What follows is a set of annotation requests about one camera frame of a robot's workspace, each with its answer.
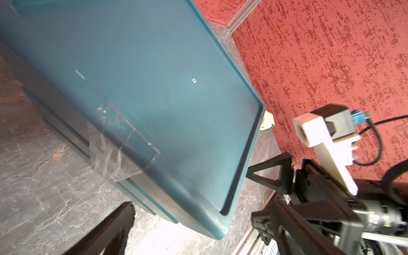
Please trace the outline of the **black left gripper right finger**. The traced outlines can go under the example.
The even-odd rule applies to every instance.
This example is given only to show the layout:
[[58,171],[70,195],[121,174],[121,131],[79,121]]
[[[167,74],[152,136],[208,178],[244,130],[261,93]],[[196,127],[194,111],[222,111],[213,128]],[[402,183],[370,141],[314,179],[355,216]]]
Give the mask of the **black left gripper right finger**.
[[271,208],[251,214],[251,224],[266,237],[275,240],[282,255],[343,255],[300,214],[286,203],[274,200]]

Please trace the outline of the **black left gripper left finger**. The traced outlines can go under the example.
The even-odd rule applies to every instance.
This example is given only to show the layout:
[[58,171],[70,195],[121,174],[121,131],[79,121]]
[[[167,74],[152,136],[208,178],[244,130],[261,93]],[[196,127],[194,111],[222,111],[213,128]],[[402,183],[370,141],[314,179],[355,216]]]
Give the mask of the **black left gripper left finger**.
[[124,255],[135,213],[133,203],[124,202],[65,254]]

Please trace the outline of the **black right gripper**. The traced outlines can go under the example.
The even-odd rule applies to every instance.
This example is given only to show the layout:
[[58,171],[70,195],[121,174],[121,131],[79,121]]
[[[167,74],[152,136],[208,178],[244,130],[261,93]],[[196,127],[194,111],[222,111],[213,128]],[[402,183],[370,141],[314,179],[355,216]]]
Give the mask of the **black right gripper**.
[[[294,209],[347,255],[386,255],[385,245],[408,245],[408,185],[397,183],[408,171],[407,161],[391,167],[382,180],[356,179],[351,194],[311,159],[296,171]],[[291,194],[292,155],[282,153],[248,168],[246,178]]]

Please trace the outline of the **teal drawer cabinet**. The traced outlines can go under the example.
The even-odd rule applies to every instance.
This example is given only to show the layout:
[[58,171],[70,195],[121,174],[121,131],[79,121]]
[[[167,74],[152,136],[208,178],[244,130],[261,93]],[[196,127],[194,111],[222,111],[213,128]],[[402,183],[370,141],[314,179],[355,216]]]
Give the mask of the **teal drawer cabinet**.
[[2,1],[1,56],[144,210],[227,235],[266,105],[194,1]]

